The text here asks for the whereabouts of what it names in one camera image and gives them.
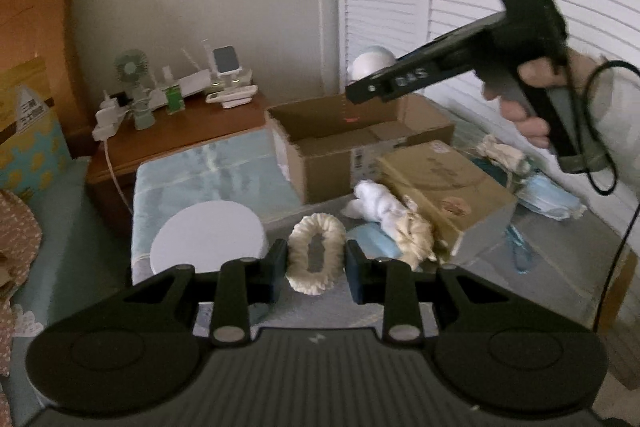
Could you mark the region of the person right hand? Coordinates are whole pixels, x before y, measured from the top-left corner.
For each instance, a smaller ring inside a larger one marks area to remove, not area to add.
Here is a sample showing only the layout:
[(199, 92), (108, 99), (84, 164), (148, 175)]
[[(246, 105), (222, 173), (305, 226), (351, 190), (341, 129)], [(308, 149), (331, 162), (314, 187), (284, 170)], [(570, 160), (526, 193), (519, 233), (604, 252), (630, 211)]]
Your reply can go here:
[(580, 115), (587, 80), (600, 62), (571, 48), (561, 57), (539, 57), (518, 66), (477, 69), (487, 100), (536, 147), (576, 156), (589, 131)]

